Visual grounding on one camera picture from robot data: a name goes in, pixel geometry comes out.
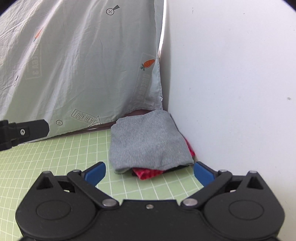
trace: screw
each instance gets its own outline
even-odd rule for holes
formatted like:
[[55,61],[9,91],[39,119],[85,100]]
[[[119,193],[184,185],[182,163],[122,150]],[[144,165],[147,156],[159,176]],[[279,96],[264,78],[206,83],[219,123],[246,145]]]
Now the screw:
[[192,207],[198,204],[198,201],[194,198],[187,198],[183,201],[183,204],[187,207]]
[[147,204],[147,205],[146,205],[146,208],[147,208],[147,209],[153,209],[154,206],[153,206],[152,204]]
[[105,207],[114,207],[117,205],[117,201],[115,199],[108,198],[108,199],[103,200],[102,204]]

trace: carrot print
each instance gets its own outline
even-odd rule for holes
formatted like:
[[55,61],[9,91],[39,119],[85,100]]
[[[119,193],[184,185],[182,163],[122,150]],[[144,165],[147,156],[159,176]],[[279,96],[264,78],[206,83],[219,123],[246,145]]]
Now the carrot print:
[[151,67],[151,65],[153,65],[153,63],[155,62],[154,59],[148,60],[145,63],[142,64],[142,66],[140,67],[140,69],[142,69],[143,71],[145,71],[146,68]]
[[36,39],[39,37],[39,35],[41,34],[41,31],[42,31],[42,29],[40,29],[40,31],[36,34],[36,36],[35,36],[35,39],[34,39],[34,41],[33,42],[35,42],[36,41]]

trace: folded cloth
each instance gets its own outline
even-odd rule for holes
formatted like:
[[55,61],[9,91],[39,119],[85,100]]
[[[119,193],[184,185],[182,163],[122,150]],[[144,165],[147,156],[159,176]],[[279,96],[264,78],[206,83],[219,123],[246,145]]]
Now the folded cloth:
[[[195,157],[195,152],[194,150],[192,149],[191,145],[189,144],[189,142],[185,139],[186,141],[186,144],[188,146],[188,149],[190,151],[190,154],[192,156],[192,158]],[[167,173],[167,172],[173,172],[173,171],[176,171],[176,170],[180,170],[182,168],[185,168],[186,166],[177,166],[177,167],[173,167],[169,170],[166,170],[166,171],[160,171],[160,170],[151,170],[151,169],[147,169],[147,168],[133,168],[133,174],[135,174],[135,176],[138,176],[138,178],[140,180],[146,180],[146,179],[149,179],[149,178],[153,178],[153,177],[156,177],[156,176],[159,176],[163,173]]]
[[193,164],[185,139],[163,110],[119,119],[111,127],[109,160],[116,173],[133,167],[165,171]]

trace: gray folded garment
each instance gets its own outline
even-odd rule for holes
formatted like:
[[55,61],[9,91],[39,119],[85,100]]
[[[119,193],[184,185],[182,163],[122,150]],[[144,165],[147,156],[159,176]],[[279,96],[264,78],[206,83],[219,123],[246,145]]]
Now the gray folded garment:
[[163,110],[119,119],[111,127],[109,160],[116,173],[133,167],[165,171],[193,164],[185,139]]

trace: triangular cutout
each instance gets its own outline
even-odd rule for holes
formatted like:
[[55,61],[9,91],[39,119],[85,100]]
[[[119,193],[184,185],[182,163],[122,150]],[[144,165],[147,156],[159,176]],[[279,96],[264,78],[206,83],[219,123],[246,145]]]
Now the triangular cutout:
[[47,188],[53,188],[53,184],[50,182],[48,177],[44,177],[43,180],[39,183],[37,186],[37,190],[47,189]]
[[252,177],[247,187],[260,190],[263,189],[263,186],[261,185],[257,177]]

